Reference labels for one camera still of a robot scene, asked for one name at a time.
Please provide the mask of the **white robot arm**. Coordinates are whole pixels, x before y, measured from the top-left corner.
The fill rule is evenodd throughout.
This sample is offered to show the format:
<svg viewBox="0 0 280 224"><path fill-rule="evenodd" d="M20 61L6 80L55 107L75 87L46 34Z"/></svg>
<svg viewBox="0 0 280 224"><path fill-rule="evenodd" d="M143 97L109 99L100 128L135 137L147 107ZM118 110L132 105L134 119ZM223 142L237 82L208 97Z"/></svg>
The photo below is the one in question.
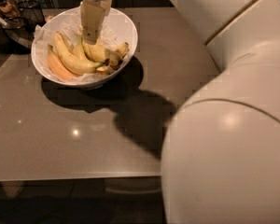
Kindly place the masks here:
<svg viewBox="0 0 280 224"><path fill-rule="evenodd" d="M168 224L280 224L280 0L170 0L221 73L161 154Z"/></svg>

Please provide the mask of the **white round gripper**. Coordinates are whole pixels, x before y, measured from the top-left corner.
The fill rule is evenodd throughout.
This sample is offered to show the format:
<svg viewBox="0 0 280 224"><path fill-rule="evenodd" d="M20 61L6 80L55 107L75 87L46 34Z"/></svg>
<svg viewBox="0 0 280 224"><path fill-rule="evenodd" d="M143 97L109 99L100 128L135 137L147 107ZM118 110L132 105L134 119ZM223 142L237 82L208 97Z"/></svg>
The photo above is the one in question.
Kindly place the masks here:
<svg viewBox="0 0 280 224"><path fill-rule="evenodd" d="M81 26L84 40L95 44L100 36L104 17L110 12L112 0L83 0L80 4Z"/></svg>

